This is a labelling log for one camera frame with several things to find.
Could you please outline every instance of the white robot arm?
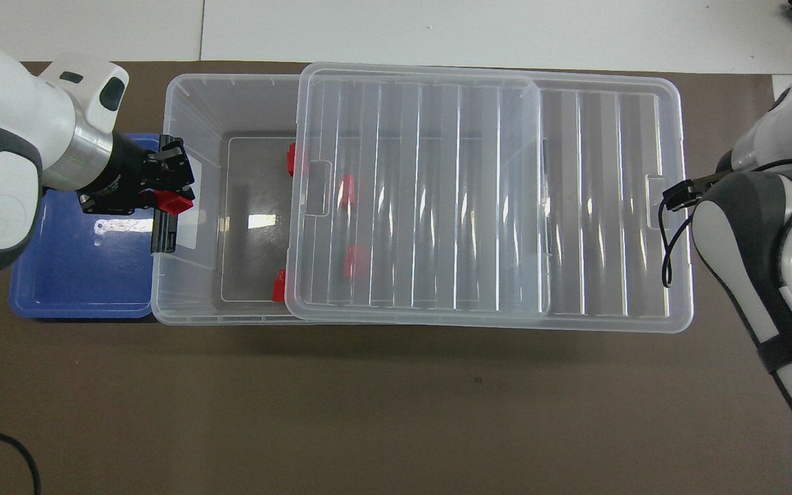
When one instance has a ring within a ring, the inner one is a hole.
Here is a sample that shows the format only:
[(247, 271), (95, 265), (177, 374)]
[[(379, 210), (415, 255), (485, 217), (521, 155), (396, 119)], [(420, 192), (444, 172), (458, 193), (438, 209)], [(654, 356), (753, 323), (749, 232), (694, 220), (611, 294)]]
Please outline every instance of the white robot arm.
[(112, 131), (128, 74), (67, 54), (38, 78), (0, 51), (0, 269), (32, 232), (44, 188), (79, 191), (87, 212), (188, 209), (182, 141), (154, 154)]
[(792, 87), (717, 173), (676, 185), (663, 202), (671, 210), (695, 206), (696, 251), (728, 292), (792, 410)]

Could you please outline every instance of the clear plastic storage box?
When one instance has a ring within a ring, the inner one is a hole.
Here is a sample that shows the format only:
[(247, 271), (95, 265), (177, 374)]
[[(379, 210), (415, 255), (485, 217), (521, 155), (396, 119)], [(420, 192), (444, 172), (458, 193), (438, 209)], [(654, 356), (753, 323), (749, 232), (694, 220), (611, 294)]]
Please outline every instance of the clear plastic storage box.
[[(692, 319), (685, 241), (675, 285), (660, 281), (657, 206), (684, 178), (679, 95), (663, 79), (185, 75), (164, 131), (185, 139), (201, 185), (176, 252), (155, 254), (162, 322), (675, 332)], [(271, 300), (284, 267), (286, 306)]]

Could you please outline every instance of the blue plastic bin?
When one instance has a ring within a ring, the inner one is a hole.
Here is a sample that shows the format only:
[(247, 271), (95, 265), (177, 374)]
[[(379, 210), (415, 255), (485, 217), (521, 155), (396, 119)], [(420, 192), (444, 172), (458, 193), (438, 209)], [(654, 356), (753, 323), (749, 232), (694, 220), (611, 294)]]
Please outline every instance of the blue plastic bin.
[[(130, 134), (157, 150), (157, 134)], [(151, 216), (85, 215), (74, 192), (48, 191), (12, 266), (8, 301), (26, 318), (141, 318), (151, 313)]]

